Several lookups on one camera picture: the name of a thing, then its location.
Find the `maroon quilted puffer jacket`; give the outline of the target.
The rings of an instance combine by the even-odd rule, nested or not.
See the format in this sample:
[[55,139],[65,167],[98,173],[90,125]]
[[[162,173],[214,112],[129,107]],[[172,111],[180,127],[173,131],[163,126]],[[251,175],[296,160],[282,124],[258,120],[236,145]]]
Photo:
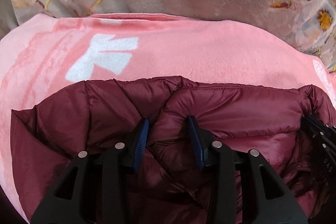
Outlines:
[[80,151],[114,146],[143,118],[150,130],[138,174],[139,187],[186,193],[188,205],[133,197],[140,223],[204,223],[210,190],[182,128],[193,115],[203,129],[232,149],[255,148],[284,179],[307,215],[318,209],[323,180],[312,171],[311,143],[301,131],[311,114],[335,124],[335,108],[320,88],[274,89],[239,84],[202,84],[183,77],[82,81],[30,110],[11,114],[13,176],[27,218],[47,189]]

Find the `pink plush blanket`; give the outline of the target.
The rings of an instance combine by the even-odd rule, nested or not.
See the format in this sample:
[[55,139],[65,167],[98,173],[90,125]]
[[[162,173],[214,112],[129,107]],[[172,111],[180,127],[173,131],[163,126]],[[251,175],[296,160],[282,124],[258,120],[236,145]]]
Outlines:
[[17,212],[24,213],[12,172],[11,110],[83,80],[158,76],[282,89],[313,84],[335,101],[335,74],[319,58],[249,24],[164,14],[38,14],[1,39],[1,187]]

